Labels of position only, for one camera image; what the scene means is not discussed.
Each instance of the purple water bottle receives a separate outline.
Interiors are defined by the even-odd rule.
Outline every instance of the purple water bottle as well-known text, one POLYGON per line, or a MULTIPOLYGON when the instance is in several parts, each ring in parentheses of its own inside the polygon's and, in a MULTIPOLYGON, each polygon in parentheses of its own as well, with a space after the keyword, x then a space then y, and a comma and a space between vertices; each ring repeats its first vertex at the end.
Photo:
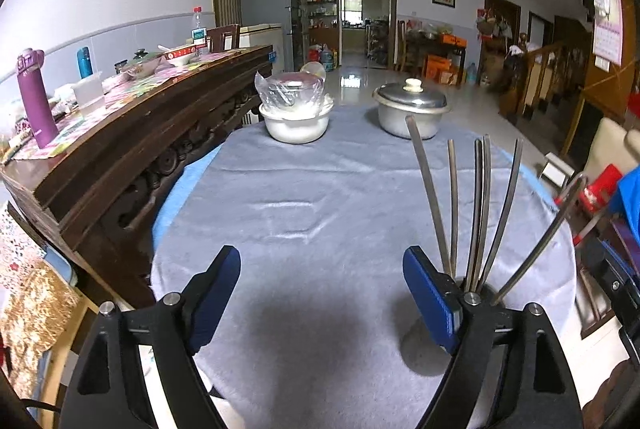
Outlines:
POLYGON ((40 73, 43 64, 44 52, 27 48, 18 55, 15 67, 22 104, 39 148, 44 148, 58 135, 40 73))

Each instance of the dark wooden table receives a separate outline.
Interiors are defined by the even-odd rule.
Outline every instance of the dark wooden table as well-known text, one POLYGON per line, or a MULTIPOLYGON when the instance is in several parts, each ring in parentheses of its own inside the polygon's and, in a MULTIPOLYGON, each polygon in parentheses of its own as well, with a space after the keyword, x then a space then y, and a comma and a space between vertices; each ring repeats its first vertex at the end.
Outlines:
POLYGON ((425 54, 439 55, 446 57, 447 54, 460 56, 460 70, 456 86, 463 83, 462 75, 465 68, 466 47, 454 44, 443 43, 439 39, 428 39, 424 34, 406 34, 406 58, 409 63, 413 63, 410 73, 414 77, 420 76, 425 54))
POLYGON ((169 79, 89 130, 65 152, 0 168, 9 192, 49 243, 108 293, 138 308, 148 287, 151 226, 183 168, 220 145, 260 104, 254 75, 271 46, 169 79))

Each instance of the colorful table mat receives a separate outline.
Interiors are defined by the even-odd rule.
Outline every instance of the colorful table mat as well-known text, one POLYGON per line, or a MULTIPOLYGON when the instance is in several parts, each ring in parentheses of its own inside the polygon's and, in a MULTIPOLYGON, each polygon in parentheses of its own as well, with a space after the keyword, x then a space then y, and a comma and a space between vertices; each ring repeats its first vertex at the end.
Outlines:
POLYGON ((197 61, 180 67, 168 66, 162 63, 153 75, 122 83, 106 93, 104 95, 105 107, 95 110, 88 117, 83 117, 79 110, 63 117, 57 124, 59 130, 58 136, 49 142, 45 148, 39 148, 35 139, 31 138, 14 155, 14 160, 53 158, 69 148, 69 146, 84 135, 84 133, 100 124, 112 113, 115 113, 134 99, 143 96, 173 77, 191 72, 233 53, 235 53, 235 51, 205 54, 199 57, 197 61))

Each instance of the clear plastic bag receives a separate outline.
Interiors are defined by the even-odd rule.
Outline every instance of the clear plastic bag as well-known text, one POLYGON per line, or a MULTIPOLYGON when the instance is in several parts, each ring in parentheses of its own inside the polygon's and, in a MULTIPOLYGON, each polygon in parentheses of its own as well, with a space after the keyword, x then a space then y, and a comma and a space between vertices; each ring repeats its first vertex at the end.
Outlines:
POLYGON ((286 72, 266 79, 255 74, 255 89, 268 113, 288 120, 313 119, 324 104, 324 79, 307 72, 286 72))

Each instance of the pot lid knob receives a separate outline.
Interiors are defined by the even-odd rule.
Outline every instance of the pot lid knob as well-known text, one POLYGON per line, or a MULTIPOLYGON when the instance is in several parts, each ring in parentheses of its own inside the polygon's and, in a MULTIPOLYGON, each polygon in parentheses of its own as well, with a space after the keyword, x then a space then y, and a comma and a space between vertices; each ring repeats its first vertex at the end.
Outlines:
POLYGON ((419 94, 422 91, 422 81, 420 79, 407 79, 402 89, 414 94, 419 94))

